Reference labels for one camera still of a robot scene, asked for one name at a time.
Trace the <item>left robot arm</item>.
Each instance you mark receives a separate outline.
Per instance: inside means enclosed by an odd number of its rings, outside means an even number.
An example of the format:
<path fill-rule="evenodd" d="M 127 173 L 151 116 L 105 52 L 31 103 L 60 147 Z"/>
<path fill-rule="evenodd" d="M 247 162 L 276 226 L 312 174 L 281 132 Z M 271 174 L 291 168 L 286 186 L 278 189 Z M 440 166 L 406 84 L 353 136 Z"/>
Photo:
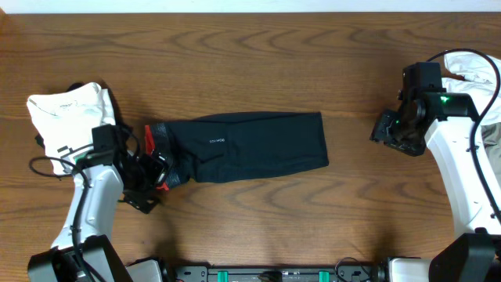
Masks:
<path fill-rule="evenodd" d="M 31 281 L 166 281 L 157 258 L 126 266 L 110 243 L 119 203 L 148 214 L 158 204 L 155 190 L 167 166 L 148 155 L 89 152 L 76 163 L 61 160 L 74 180 L 66 221 L 48 251 L 33 255 Z"/>

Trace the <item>black leggings red waistband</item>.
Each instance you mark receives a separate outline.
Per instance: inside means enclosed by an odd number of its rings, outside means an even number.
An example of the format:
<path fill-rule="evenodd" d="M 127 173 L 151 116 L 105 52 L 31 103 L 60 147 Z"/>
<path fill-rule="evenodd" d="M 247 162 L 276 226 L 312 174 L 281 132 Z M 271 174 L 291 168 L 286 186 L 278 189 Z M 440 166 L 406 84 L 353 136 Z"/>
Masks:
<path fill-rule="evenodd" d="M 145 127 L 146 151 L 168 165 L 161 188 L 228 183 L 328 166 L 319 112 L 243 112 Z"/>

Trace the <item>grey crumpled garment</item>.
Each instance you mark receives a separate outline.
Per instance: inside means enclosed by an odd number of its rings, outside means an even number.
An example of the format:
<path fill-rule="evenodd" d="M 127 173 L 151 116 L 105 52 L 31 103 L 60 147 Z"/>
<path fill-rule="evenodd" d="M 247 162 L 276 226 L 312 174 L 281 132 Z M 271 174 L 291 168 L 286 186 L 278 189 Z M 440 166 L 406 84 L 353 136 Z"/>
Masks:
<path fill-rule="evenodd" d="M 489 159 L 497 182 L 501 182 L 501 127 L 500 123 L 481 126 L 485 152 Z"/>

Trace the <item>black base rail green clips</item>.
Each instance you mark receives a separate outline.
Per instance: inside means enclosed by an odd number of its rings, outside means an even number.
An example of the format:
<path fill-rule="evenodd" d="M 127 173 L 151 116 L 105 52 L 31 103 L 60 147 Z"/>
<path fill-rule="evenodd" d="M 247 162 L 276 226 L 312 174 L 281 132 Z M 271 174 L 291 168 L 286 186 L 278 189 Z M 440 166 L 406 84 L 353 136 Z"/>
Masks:
<path fill-rule="evenodd" d="M 388 281 L 383 270 L 355 264 L 332 268 L 222 268 L 179 266 L 175 280 L 184 282 L 377 282 Z"/>

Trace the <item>white folded pixel-print t-shirt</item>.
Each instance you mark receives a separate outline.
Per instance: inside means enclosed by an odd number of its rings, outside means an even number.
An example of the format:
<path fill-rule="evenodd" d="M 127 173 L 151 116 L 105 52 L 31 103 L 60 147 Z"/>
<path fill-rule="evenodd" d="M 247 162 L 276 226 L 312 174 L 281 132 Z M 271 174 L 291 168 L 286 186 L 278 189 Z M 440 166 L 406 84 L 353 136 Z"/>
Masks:
<path fill-rule="evenodd" d="M 75 164 L 93 149 L 94 128 L 116 124 L 109 91 L 95 82 L 64 93 L 29 96 L 27 108 L 56 175 L 71 172 L 61 159 Z"/>

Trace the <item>white garment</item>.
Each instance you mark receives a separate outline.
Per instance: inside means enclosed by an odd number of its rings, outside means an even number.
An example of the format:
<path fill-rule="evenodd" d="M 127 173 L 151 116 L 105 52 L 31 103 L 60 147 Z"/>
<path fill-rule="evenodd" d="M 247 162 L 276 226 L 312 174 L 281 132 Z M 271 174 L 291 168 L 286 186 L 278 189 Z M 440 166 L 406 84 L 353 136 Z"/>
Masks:
<path fill-rule="evenodd" d="M 472 52 L 445 55 L 445 69 L 463 80 L 443 78 L 447 92 L 469 94 L 479 114 L 486 108 L 496 88 L 496 75 L 487 60 Z"/>

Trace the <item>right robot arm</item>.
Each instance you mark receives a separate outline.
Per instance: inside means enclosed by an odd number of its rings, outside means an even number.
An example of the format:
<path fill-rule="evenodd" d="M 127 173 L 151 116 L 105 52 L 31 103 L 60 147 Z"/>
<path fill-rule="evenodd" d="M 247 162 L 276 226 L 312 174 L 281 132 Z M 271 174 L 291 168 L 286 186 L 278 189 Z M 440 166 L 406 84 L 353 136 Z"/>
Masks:
<path fill-rule="evenodd" d="M 471 132 L 479 115 L 467 94 L 425 92 L 384 110 L 370 140 L 413 157 L 429 150 L 452 210 L 454 241 L 433 259 L 390 258 L 380 281 L 498 281 L 499 185 L 481 137 Z"/>

